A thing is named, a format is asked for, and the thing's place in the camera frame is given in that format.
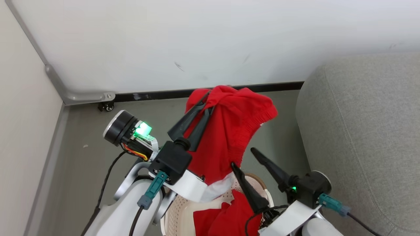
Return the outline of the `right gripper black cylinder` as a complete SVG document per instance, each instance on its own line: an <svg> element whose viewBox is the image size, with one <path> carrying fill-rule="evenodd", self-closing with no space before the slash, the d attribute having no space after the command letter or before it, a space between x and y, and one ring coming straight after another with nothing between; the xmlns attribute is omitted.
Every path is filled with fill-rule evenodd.
<svg viewBox="0 0 420 236"><path fill-rule="evenodd" d="M300 198L318 198L322 193L329 193L331 191L331 183L329 179L319 171L310 171L301 177L297 175L290 176L257 148L252 147L251 153L258 163L268 170L272 178L278 184L278 189L281 192L290 193L291 187L294 187L294 191ZM263 213L267 210L269 208L268 200L262 197L253 188L253 186L247 181L243 171L240 170L234 162L231 163L231 169L240 184L243 194L245 195L252 211L257 214Z"/></svg>

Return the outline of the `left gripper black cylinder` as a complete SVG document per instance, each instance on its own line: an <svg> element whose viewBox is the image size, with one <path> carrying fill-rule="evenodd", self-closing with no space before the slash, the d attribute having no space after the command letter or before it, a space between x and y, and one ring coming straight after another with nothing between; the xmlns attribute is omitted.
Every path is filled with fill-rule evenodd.
<svg viewBox="0 0 420 236"><path fill-rule="evenodd" d="M205 108L204 101L208 91L186 114L168 131L172 141L183 138L197 115L201 118L188 136L189 151L196 151L205 132L214 107ZM152 127L134 117L126 110L118 112L103 132L103 138L114 146L120 146L125 153L138 157L144 162L151 162L159 152L158 141L150 135Z"/></svg>

